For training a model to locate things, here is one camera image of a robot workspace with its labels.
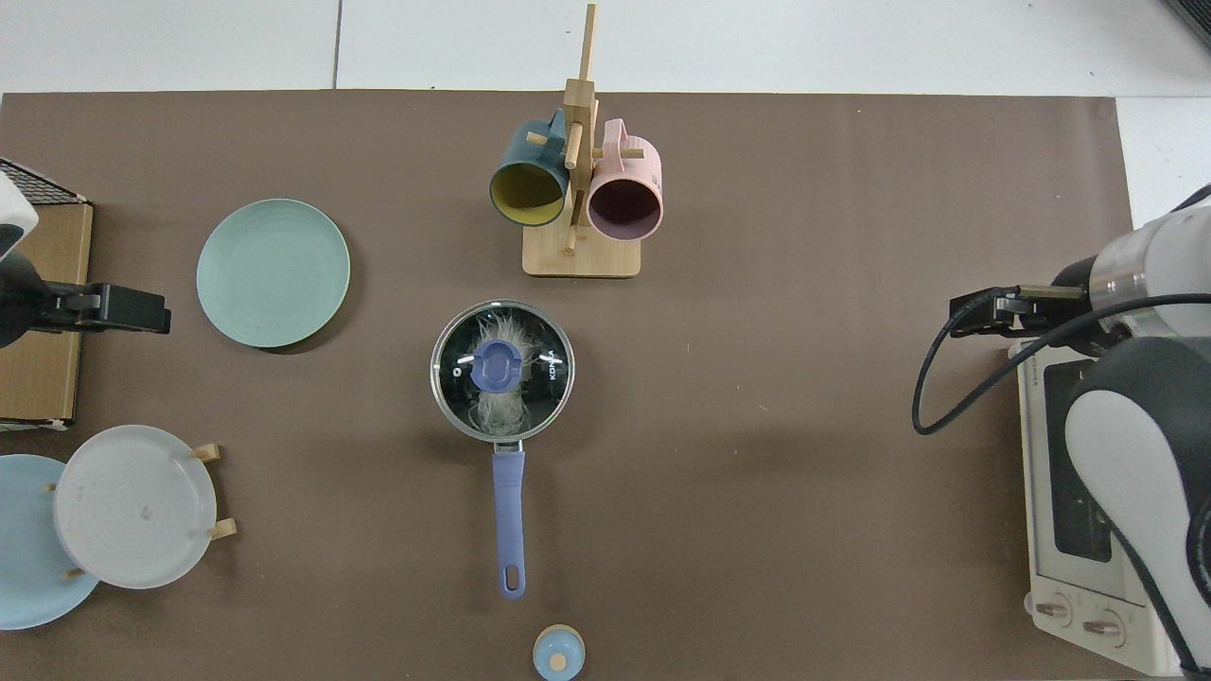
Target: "light green plate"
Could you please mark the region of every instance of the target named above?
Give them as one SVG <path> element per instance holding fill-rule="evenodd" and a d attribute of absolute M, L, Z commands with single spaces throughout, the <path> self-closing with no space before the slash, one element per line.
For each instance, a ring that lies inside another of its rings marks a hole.
<path fill-rule="evenodd" d="M 332 319 L 349 290 L 349 247 L 317 208 L 266 199 L 228 216 L 197 259 L 211 324 L 254 348 L 298 343 Z"/>

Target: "oven knob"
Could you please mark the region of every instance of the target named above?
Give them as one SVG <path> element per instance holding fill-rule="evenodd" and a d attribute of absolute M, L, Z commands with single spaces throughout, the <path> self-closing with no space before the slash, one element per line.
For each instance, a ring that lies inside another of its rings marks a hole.
<path fill-rule="evenodd" d="M 1115 648 L 1121 648 L 1127 642 L 1127 634 L 1123 629 L 1123 620 L 1114 611 L 1103 610 L 1097 616 L 1097 619 L 1086 622 L 1081 626 L 1090 634 L 1115 641 Z"/>
<path fill-rule="evenodd" d="M 1031 593 L 1026 595 L 1022 605 L 1026 606 L 1026 612 L 1031 613 L 1032 617 L 1038 613 L 1057 622 L 1060 626 L 1072 624 L 1072 607 L 1068 606 L 1068 599 L 1063 594 L 1051 594 L 1046 602 L 1037 603 L 1034 594 Z"/>

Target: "black cable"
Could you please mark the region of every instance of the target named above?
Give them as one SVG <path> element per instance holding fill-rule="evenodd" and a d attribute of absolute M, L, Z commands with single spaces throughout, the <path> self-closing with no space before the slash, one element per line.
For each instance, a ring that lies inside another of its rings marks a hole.
<path fill-rule="evenodd" d="M 971 303 L 983 304 L 987 303 L 989 298 L 1004 296 L 1006 294 L 1006 292 L 1016 293 L 1016 288 L 1012 287 L 993 288 L 986 292 L 986 294 L 978 296 L 977 298 L 971 301 Z M 937 354 L 937 349 L 942 345 L 942 340 L 946 339 L 946 336 L 949 333 L 951 328 L 953 328 L 954 325 L 963 319 L 963 316 L 965 316 L 968 313 L 971 311 L 969 308 L 975 307 L 971 303 L 968 303 L 968 305 L 964 305 L 953 315 L 951 315 L 951 319 L 947 320 L 946 325 L 942 326 L 942 331 L 939 332 L 936 338 L 934 338 L 934 343 L 929 347 L 929 351 L 925 353 L 925 361 L 920 365 L 920 373 L 917 374 L 917 387 L 913 389 L 913 396 L 912 396 L 912 427 L 913 430 L 916 430 L 922 435 L 932 435 L 934 433 L 937 433 L 939 430 L 949 425 L 952 420 L 954 420 L 955 418 L 958 418 L 959 414 L 965 412 L 968 407 L 970 407 L 972 404 L 975 404 L 976 400 L 982 397 L 983 394 L 987 393 L 993 385 L 999 383 L 1001 378 L 1005 378 L 1011 371 L 1017 368 L 1017 365 L 1031 359 L 1031 356 L 1033 356 L 1035 353 L 1048 347 L 1049 344 L 1055 343 L 1056 340 L 1071 336 L 1077 331 L 1080 331 L 1081 328 L 1092 326 L 1094 324 L 1108 316 L 1114 316 L 1131 310 L 1138 310 L 1141 308 L 1161 308 L 1165 305 L 1182 305 L 1182 304 L 1211 304 L 1211 293 L 1172 293 L 1169 296 L 1149 296 L 1147 298 L 1137 298 L 1135 301 L 1115 303 L 1108 308 L 1101 310 L 1091 310 L 1080 316 L 1073 317 L 1061 324 L 1060 326 L 1052 328 L 1051 331 L 1048 331 L 1029 345 L 1022 348 L 1022 350 L 1016 355 L 1014 355 L 1012 359 L 1001 365 L 1000 368 L 989 374 L 988 378 L 983 379 L 980 383 L 980 385 L 976 385 L 975 389 L 968 393 L 968 395 L 963 397 L 959 401 L 959 404 L 954 406 L 954 408 L 946 412 L 946 414 L 942 418 L 935 420 L 929 425 L 922 425 L 920 397 L 922 393 L 925 389 L 925 376 L 929 373 L 930 365 L 934 364 L 934 355 Z"/>

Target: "light blue plate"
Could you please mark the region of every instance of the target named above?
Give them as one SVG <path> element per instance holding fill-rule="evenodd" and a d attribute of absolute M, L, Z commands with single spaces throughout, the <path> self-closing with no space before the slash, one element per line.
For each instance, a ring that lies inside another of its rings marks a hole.
<path fill-rule="evenodd" d="M 80 605 L 97 578 L 64 579 L 75 563 L 54 532 L 54 494 L 63 464 L 46 457 L 0 457 L 0 630 L 46 624 Z"/>
<path fill-rule="evenodd" d="M 231 213 L 197 259 L 197 299 L 211 324 L 254 348 L 298 343 L 328 322 L 349 290 L 349 247 L 328 216 L 266 199 Z"/>

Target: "white floor tile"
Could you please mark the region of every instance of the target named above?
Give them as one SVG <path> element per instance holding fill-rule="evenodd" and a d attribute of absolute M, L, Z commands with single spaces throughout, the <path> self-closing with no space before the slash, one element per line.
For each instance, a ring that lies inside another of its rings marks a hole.
<path fill-rule="evenodd" d="M 1121 98 L 1118 109 L 1138 229 L 1211 183 L 1211 98 Z"/>
<path fill-rule="evenodd" d="M 1211 95 L 1153 0 L 599 0 L 602 91 Z M 345 0 L 340 87 L 562 90 L 584 2 Z"/>
<path fill-rule="evenodd" d="M 337 0 L 0 5 L 0 92 L 332 86 Z"/>

